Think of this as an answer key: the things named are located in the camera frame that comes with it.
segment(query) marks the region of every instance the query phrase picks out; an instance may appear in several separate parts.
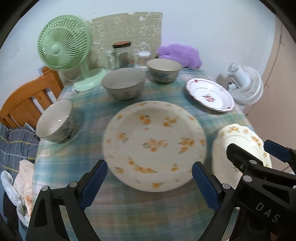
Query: floral bowl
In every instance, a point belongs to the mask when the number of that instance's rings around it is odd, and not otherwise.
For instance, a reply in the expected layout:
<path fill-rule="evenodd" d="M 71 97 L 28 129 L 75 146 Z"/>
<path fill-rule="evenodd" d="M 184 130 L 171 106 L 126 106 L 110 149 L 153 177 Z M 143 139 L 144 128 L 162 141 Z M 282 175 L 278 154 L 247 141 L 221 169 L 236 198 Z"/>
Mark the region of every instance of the floral bowl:
<path fill-rule="evenodd" d="M 61 142 L 71 135 L 73 129 L 73 103 L 69 99 L 62 99 L 41 115 L 36 125 L 36 135 L 47 141 Z"/>
<path fill-rule="evenodd" d="M 108 93 L 119 100 L 132 99 L 141 94 L 146 74 L 137 68 L 124 68 L 109 72 L 102 79 Z"/>
<path fill-rule="evenodd" d="M 183 66 L 170 59 L 156 58 L 146 63 L 152 78 L 161 83 L 171 83 L 178 76 Z"/>

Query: bowl rim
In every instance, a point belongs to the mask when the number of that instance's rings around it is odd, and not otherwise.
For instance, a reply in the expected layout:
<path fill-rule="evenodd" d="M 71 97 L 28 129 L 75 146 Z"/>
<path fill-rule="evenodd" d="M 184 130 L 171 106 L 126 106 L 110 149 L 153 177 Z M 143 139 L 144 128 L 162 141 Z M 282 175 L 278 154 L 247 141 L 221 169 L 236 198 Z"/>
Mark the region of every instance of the bowl rim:
<path fill-rule="evenodd" d="M 110 71 L 110 72 L 108 72 L 105 76 L 104 76 L 104 78 L 108 75 L 108 74 L 110 74 L 110 73 L 113 73 L 113 72 L 115 72 L 115 71 L 118 71 L 118 70 L 122 70 L 122 69 L 117 69 L 117 70 L 113 70 L 113 71 Z M 141 80 L 141 81 L 139 81 L 138 83 L 136 83 L 135 85 L 132 85 L 132 86 L 128 86 L 128 87 L 123 87 L 123 88 L 109 88 L 109 87 L 107 87 L 105 84 L 104 84 L 104 78 L 102 79 L 102 86 L 105 88 L 105 89 L 108 89 L 108 90 L 123 90 L 123 89 L 128 89 L 128 88 L 131 88 L 131 87 L 134 87 L 134 86 L 137 86 L 138 84 L 141 84 L 142 82 L 145 82 L 145 80 L 146 80 L 146 74 L 145 74 L 145 72 L 143 72 L 143 70 L 141 70 L 141 69 L 138 69 L 139 71 L 142 71 L 142 73 L 143 73 L 143 79 Z"/>
<path fill-rule="evenodd" d="M 149 62 L 150 62 L 150 61 L 154 61 L 155 59 L 165 59 L 165 60 L 168 60 L 168 61 L 173 61 L 173 62 L 178 63 L 178 64 L 180 65 L 180 67 L 179 67 L 179 69 L 176 69 L 176 70 L 162 70 L 162 69 L 152 68 L 152 67 L 149 66 Z M 146 63 L 146 65 L 147 65 L 147 67 L 148 67 L 149 69 L 154 69 L 154 70 L 163 71 L 163 72 L 174 72 L 174 71 L 180 71 L 181 69 L 183 69 L 183 65 L 182 65 L 182 64 L 180 64 L 180 63 L 177 62 L 177 61 L 174 61 L 174 60 L 171 60 L 171 59 L 167 59 L 167 58 L 154 58 L 154 59 L 149 60 L 149 61 Z"/>
<path fill-rule="evenodd" d="M 72 110 L 73 110 L 73 101 L 70 100 L 70 99 L 68 99 L 68 98 L 64 98 L 64 99 L 57 100 L 55 103 L 57 103 L 57 102 L 59 102 L 59 101 L 61 101 L 61 100 L 69 100 L 69 101 L 70 101 L 70 103 L 71 103 L 71 110 L 70 110 L 70 113 L 69 113 L 69 116 L 70 116 L 70 114 L 71 114 L 71 112 L 72 112 Z M 64 120 L 63 123 L 60 125 L 60 127 L 59 127 L 58 129 L 56 129 L 53 133 L 57 132 L 57 131 L 63 126 L 63 124 L 66 122 L 66 120 L 69 119 L 69 116 L 68 116 L 67 118 L 65 118 L 65 120 Z M 45 136 L 45 137 L 41 137 L 41 136 L 39 136 L 39 135 L 37 134 L 37 127 L 38 127 L 38 122 L 39 122 L 39 120 L 37 121 L 37 124 L 36 124 L 36 135 L 37 135 L 39 138 L 47 138 L 47 137 L 51 136 L 53 133 L 51 133 L 50 135 Z"/>

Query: blue plaid fabric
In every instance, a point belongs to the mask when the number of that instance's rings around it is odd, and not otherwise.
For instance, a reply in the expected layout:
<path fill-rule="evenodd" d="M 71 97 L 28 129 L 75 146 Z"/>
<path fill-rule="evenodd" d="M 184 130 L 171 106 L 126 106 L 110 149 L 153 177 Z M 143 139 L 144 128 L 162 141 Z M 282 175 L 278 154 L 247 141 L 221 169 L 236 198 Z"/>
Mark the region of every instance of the blue plaid fabric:
<path fill-rule="evenodd" d="M 185 89 L 186 81 L 194 77 L 211 80 L 203 70 L 183 69 L 169 85 L 146 81 L 143 94 L 128 101 L 113 99 L 101 85 L 78 94 L 72 92 L 71 86 L 65 87 L 59 98 L 69 98 L 74 103 L 76 134 L 64 143 L 40 142 L 33 176 L 34 198 L 44 185 L 65 187 L 89 172 L 104 158 L 102 139 L 112 117 L 131 104 L 147 100 L 176 104 L 200 122 L 207 137 L 205 166 L 211 172 L 211 148 L 217 131 L 232 123 L 252 127 L 237 107 L 219 113 L 195 101 Z M 207 207 L 194 181 L 168 192 L 149 193 L 126 186 L 109 172 L 85 213 L 102 241 L 184 241 L 198 240 L 214 211 Z M 65 208 L 62 215 L 69 237 L 77 240 Z M 236 215 L 234 212 L 224 240 L 231 233 Z"/>
<path fill-rule="evenodd" d="M 35 162 L 39 138 L 26 127 L 8 129 L 0 123 L 0 167 L 13 179 L 19 172 L 19 163 L 26 159 Z"/>

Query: yellow floral plate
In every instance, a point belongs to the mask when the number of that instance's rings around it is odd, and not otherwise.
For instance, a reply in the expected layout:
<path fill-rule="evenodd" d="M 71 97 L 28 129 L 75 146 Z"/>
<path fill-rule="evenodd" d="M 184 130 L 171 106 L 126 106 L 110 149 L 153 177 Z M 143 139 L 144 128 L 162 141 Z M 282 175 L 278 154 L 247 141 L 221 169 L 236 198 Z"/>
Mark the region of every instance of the yellow floral plate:
<path fill-rule="evenodd" d="M 103 153 L 111 172 L 126 185 L 147 192 L 178 188 L 207 152 L 200 123 L 181 107 L 145 101 L 126 107 L 107 126 Z"/>
<path fill-rule="evenodd" d="M 218 131 L 212 148 L 213 174 L 221 183 L 237 187 L 242 173 L 227 159 L 226 149 L 231 143 L 238 145 L 253 156 L 260 159 L 264 166 L 271 168 L 270 156 L 264 151 L 263 141 L 246 126 L 231 124 Z"/>

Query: fan stand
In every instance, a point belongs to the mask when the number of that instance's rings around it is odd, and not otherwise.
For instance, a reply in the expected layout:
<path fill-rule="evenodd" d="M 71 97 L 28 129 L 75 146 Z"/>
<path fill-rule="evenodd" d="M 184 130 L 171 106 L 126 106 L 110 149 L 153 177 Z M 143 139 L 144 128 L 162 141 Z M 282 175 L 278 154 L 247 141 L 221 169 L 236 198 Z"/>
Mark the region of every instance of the fan stand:
<path fill-rule="evenodd" d="M 77 92 L 93 89 L 101 84 L 103 77 L 107 74 L 105 69 L 97 68 L 89 70 L 87 61 L 80 65 L 82 77 L 73 84 L 73 88 Z"/>

